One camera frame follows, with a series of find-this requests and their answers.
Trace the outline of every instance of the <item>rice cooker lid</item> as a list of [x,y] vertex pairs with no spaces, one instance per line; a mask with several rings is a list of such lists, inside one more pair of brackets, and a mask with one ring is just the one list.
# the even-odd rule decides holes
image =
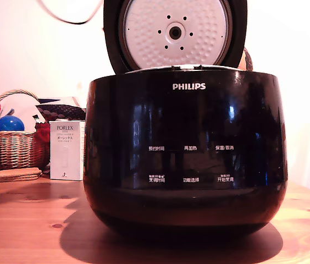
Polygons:
[[116,74],[178,64],[238,67],[246,0],[108,0],[104,32]]

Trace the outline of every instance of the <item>table wood grain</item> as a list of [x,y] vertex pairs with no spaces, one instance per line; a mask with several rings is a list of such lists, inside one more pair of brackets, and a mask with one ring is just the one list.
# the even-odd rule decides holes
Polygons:
[[94,215],[82,182],[0,183],[0,263],[310,263],[310,190],[289,182],[262,230],[215,245],[130,242]]

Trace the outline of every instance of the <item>black rice cooker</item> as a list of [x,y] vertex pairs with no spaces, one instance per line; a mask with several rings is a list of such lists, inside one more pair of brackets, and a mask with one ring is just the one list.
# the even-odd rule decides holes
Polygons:
[[281,97],[275,76],[235,68],[246,13],[242,0],[105,1],[116,75],[90,85],[84,187],[106,225],[132,237],[227,238],[277,213]]

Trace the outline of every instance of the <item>power cord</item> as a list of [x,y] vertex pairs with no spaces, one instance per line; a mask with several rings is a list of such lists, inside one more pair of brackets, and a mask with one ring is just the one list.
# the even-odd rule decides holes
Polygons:
[[98,2],[98,5],[96,6],[94,12],[90,15],[90,17],[85,20],[85,21],[82,21],[82,22],[72,22],[72,21],[67,21],[67,20],[64,20],[62,18],[59,18],[58,16],[56,16],[54,13],[52,13],[48,8],[47,6],[44,4],[43,0],[37,0],[38,4],[40,5],[40,7],[42,9],[45,10],[46,13],[48,13],[50,16],[52,16],[53,18],[59,20],[59,21],[62,21],[62,22],[65,22],[65,23],[68,23],[68,24],[72,24],[72,25],[83,25],[83,24],[86,24],[88,23],[94,16],[95,14],[98,12],[98,10],[100,9],[101,5],[103,4],[103,0],[99,0]]

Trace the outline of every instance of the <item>wicker basket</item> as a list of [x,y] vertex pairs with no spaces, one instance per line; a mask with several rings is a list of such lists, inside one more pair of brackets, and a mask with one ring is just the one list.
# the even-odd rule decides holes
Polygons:
[[[8,91],[0,101],[13,94],[37,97],[25,90]],[[35,132],[0,131],[0,170],[38,167],[44,169],[50,160],[50,145],[38,139]]]

